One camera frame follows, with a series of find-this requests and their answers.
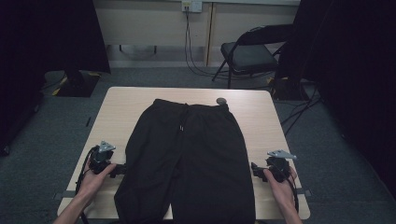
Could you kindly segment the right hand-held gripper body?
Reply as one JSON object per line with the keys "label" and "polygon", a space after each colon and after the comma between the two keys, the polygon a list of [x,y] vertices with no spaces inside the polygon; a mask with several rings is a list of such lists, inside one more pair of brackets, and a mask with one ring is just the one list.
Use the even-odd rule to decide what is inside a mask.
{"label": "right hand-held gripper body", "polygon": [[267,153],[269,158],[266,160],[269,170],[274,176],[274,179],[281,183],[290,176],[290,164],[288,159],[296,160],[297,156],[289,152],[279,149]]}

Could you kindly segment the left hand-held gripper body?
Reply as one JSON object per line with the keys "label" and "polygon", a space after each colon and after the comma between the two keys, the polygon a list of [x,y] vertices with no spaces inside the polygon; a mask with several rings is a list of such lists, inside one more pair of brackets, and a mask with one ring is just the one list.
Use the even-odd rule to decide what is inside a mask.
{"label": "left hand-held gripper body", "polygon": [[115,149],[114,146],[104,140],[92,148],[89,167],[96,175],[102,173],[111,163],[110,159]]}

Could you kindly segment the black pants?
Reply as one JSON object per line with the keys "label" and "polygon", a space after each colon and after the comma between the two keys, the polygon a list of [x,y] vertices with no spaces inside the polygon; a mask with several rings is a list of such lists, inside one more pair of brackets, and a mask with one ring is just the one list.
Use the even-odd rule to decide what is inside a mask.
{"label": "black pants", "polygon": [[247,148],[227,105],[157,99],[125,149],[114,196],[121,224],[254,224]]}

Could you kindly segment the person's right hand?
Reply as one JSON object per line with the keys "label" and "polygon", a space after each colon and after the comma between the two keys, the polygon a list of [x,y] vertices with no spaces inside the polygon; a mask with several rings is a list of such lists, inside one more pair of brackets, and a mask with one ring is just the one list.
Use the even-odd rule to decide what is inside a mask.
{"label": "person's right hand", "polygon": [[295,201],[294,201],[293,189],[290,183],[293,183],[294,179],[297,177],[295,171],[292,168],[290,168],[289,179],[283,181],[282,183],[277,182],[273,177],[273,174],[268,169],[265,169],[263,173],[267,178],[267,181],[273,192],[278,207],[281,210],[287,210],[287,209],[293,210],[295,208]]}

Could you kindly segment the person's left hand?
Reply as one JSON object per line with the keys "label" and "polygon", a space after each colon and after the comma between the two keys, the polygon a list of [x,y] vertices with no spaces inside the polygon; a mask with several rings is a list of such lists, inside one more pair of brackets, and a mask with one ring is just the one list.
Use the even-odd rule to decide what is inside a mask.
{"label": "person's left hand", "polygon": [[88,169],[83,173],[83,179],[78,190],[77,196],[85,201],[93,199],[98,190],[104,184],[106,177],[116,168],[115,163],[110,163],[100,174],[95,174]]}

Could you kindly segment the black stand base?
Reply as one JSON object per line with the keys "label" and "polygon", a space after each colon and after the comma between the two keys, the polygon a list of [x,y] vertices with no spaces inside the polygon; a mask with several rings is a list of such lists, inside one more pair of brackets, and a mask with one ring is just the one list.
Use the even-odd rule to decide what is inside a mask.
{"label": "black stand base", "polygon": [[288,77],[268,79],[270,94],[279,101],[307,101],[308,96],[301,83],[294,83]]}
{"label": "black stand base", "polygon": [[65,78],[52,94],[59,97],[90,97],[100,77],[89,71],[65,71]]}

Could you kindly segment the black folding chair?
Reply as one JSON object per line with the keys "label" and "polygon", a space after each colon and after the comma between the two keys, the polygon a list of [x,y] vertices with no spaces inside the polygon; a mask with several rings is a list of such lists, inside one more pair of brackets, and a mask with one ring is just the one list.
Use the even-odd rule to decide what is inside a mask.
{"label": "black folding chair", "polygon": [[225,64],[228,65],[228,84],[231,88],[232,75],[254,75],[275,71],[279,54],[293,32],[291,24],[264,25],[252,28],[238,37],[235,42],[220,46],[224,58],[221,66],[213,76],[215,80]]}

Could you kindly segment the white wall socket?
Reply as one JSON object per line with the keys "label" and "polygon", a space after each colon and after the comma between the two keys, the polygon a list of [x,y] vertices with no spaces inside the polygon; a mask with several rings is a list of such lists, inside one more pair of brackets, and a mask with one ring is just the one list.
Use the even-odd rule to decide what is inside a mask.
{"label": "white wall socket", "polygon": [[181,10],[183,12],[201,13],[203,11],[203,2],[199,0],[182,0]]}

